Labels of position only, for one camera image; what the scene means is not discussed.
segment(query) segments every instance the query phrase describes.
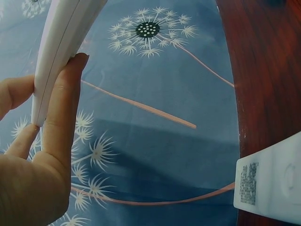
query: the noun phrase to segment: table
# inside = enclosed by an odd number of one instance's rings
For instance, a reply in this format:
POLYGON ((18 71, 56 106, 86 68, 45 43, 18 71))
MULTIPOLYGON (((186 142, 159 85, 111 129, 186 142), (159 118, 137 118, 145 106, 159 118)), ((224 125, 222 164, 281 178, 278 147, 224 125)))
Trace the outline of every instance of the table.
MULTIPOLYGON (((241 157, 301 130, 301 1, 217 0, 230 52, 241 157)), ((287 226, 239 212, 239 226, 287 226)))

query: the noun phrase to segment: white plastic casing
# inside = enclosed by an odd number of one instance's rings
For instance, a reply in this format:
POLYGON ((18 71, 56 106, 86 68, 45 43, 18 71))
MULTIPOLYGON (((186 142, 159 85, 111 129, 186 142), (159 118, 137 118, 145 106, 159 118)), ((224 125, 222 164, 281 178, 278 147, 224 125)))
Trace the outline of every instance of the white plastic casing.
POLYGON ((237 161, 234 207, 301 225, 301 132, 237 161))
POLYGON ((32 123, 42 127, 55 81, 80 48, 107 0, 52 0, 40 43, 32 123))

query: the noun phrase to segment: white dandelion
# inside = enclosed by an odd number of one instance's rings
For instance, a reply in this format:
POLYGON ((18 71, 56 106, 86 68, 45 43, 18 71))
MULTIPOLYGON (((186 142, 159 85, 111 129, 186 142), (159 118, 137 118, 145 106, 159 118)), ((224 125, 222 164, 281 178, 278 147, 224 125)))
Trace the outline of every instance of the white dandelion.
POLYGON ((185 34, 186 38, 194 37, 197 33, 197 28, 195 26, 184 26, 184 29, 181 31, 182 34, 185 34))
POLYGON ((114 52, 115 52, 116 50, 119 50, 119 49, 122 47, 121 41, 116 40, 116 41, 112 42, 112 43, 109 45, 109 47, 110 47, 112 50, 114 50, 114 52))
POLYGON ((173 10, 170 10, 170 11, 166 12, 165 15, 166 15, 166 16, 174 17, 174 16, 177 16, 177 13, 174 12, 173 10))
POLYGON ((107 188, 115 187, 112 185, 104 185, 104 182, 109 178, 102 178, 100 174, 96 175, 92 180, 89 179, 88 185, 79 185, 76 183, 71 183, 71 185, 75 188, 77 192, 81 192, 86 194, 91 201, 91 197, 102 207, 103 204, 99 202, 101 200, 105 203, 105 200, 109 200, 110 198, 105 193, 114 193, 112 191, 108 191, 107 188))
POLYGON ((82 165, 81 167, 79 164, 72 168, 73 175, 72 178, 77 178, 82 184, 87 183, 87 177, 89 176, 89 173, 87 171, 86 165, 82 165))
POLYGON ((75 194, 71 193, 71 196, 75 198, 75 209, 86 211, 90 205, 89 197, 81 192, 76 192, 75 194))
POLYGON ((93 112, 90 114, 86 114, 83 111, 80 111, 76 115, 76 127, 91 127, 91 123, 93 123, 93 112))
POLYGON ((112 153, 112 150, 110 150, 110 145, 115 143, 115 141, 110 142, 112 137, 105 139, 103 138, 104 135, 105 132, 94 142, 93 146, 90 144, 90 151, 92 152, 90 164, 97 164, 103 171, 106 171, 103 167, 108 167, 106 163, 114 163, 112 157, 118 154, 112 153))
POLYGON ((5 149, 2 149, 2 152, 5 153, 5 152, 9 149, 10 145, 11 145, 11 144, 7 144, 6 148, 5 148, 5 149))
POLYGON ((165 12, 166 10, 168 10, 168 9, 167 8, 163 8, 163 7, 156 7, 152 11, 155 12, 155 13, 160 14, 160 13, 165 12))
POLYGON ((127 54, 127 55, 131 55, 136 51, 137 51, 137 49, 133 45, 126 45, 126 46, 122 47, 121 50, 120 50, 121 53, 124 53, 124 54, 127 54))
POLYGON ((77 146, 77 143, 73 141, 72 147, 71 147, 71 159, 74 160, 77 158, 77 155, 79 154, 78 152, 79 147, 77 146))
POLYGON ((23 15, 33 18, 46 10, 51 0, 24 0, 22 3, 23 15))
POLYGON ((100 174, 96 175, 91 181, 89 180, 88 182, 88 186, 89 186, 89 193, 93 195, 95 201, 103 206, 100 202, 99 202, 99 199, 101 197, 104 197, 106 198, 107 200, 109 200, 110 198, 105 195, 104 193, 113 193, 112 191, 108 191, 106 190, 106 188, 109 188, 109 187, 114 187, 112 185, 103 185, 103 183, 109 178, 105 178, 103 179, 102 177, 100 177, 100 174))
POLYGON ((85 143, 85 140, 89 140, 92 137, 93 131, 87 127, 79 127, 75 131, 75 134, 78 135, 78 137, 74 140, 74 144, 76 144, 79 140, 81 140, 82 143, 85 143))
POLYGON ((160 41, 160 43, 158 44, 158 46, 160 46, 160 47, 166 47, 166 46, 169 46, 169 41, 167 41, 167 40, 162 40, 162 41, 160 41))
MULTIPOLYGON (((90 151, 84 155, 84 157, 79 157, 79 154, 84 153, 82 145, 87 147, 85 142, 90 140, 93 136, 92 124, 94 122, 93 112, 85 113, 84 111, 79 111, 76 116, 76 130, 74 133, 74 141, 71 147, 71 193, 70 198, 75 199, 75 210, 79 213, 81 211, 88 210, 92 201, 91 198, 94 198, 95 201, 103 206, 105 200, 109 200, 107 193, 112 193, 108 191, 107 188, 114 187, 112 185, 107 185, 106 181, 108 178, 100 178, 99 175, 96 177, 91 177, 90 172, 93 171, 95 167, 96 170, 103 170, 108 167, 109 163, 115 163, 113 157, 117 155, 111 150, 111 144, 114 142, 111 141, 112 137, 105 138, 103 133, 99 139, 93 144, 90 144, 90 151)), ((26 117, 21 117, 18 122, 15 123, 15 127, 12 131, 12 136, 16 137, 22 131, 22 129, 28 124, 28 119, 26 117)), ((32 161, 36 152, 41 148, 41 136, 40 134, 36 137, 28 156, 28 161, 32 161)), ((69 210, 57 221, 53 222, 49 226, 62 225, 62 226, 83 226, 87 224, 88 219, 80 218, 78 215, 69 217, 69 210)))
POLYGON ((163 47, 187 43, 178 34, 186 38, 197 35, 195 26, 182 25, 189 20, 189 16, 177 16, 176 12, 164 7, 139 9, 133 16, 120 19, 109 29, 113 33, 109 38, 112 41, 109 48, 125 55, 137 52, 142 57, 160 56, 163 47))
POLYGON ((112 34, 111 37, 110 37, 110 40, 117 40, 119 38, 119 34, 118 33, 115 33, 115 34, 112 34))
POLYGON ((27 124, 27 117, 24 117, 23 119, 20 118, 20 120, 17 123, 15 123, 15 127, 11 131, 13 138, 16 138, 21 133, 21 131, 27 126, 27 124))
POLYGON ((175 39, 178 36, 178 33, 176 31, 169 31, 168 35, 170 39, 175 39))
POLYGON ((153 57, 155 54, 159 56, 159 52, 162 51, 158 48, 151 48, 151 49, 145 49, 142 50, 138 55, 141 55, 142 57, 147 56, 148 58, 153 57))
POLYGON ((131 16, 126 16, 124 18, 121 18, 119 21, 120 22, 130 22, 132 20, 131 16))
POLYGON ((139 9, 135 12, 135 15, 142 16, 144 14, 147 14, 150 10, 148 8, 139 9))
POLYGON ((170 44, 173 44, 175 48, 177 48, 178 46, 185 45, 186 43, 186 40, 182 38, 177 38, 170 41, 170 44))
POLYGON ((62 223, 61 226, 83 226, 84 224, 87 224, 87 221, 89 221, 87 218, 78 218, 77 216, 78 215, 75 215, 72 218, 68 216, 67 221, 62 223))

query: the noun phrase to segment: skin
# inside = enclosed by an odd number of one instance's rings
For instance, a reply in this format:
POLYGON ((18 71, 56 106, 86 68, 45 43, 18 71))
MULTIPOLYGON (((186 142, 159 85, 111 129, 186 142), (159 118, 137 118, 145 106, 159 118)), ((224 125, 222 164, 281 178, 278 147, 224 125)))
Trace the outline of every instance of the skin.
MULTIPOLYGON (((86 54, 77 54, 59 74, 43 127, 43 147, 33 161, 26 160, 39 132, 32 124, 0 156, 0 225, 46 226, 67 211, 80 78, 87 61, 86 54)), ((0 120, 33 91, 33 75, 0 82, 0 120)))

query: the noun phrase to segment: barcode sticker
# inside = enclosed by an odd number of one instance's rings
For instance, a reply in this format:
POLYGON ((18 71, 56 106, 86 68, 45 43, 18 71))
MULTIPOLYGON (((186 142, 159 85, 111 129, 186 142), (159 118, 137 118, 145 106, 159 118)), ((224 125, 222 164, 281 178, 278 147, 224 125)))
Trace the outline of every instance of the barcode sticker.
POLYGON ((256 204, 256 172, 258 162, 251 163, 249 167, 245 165, 240 175, 240 201, 242 203, 256 204))

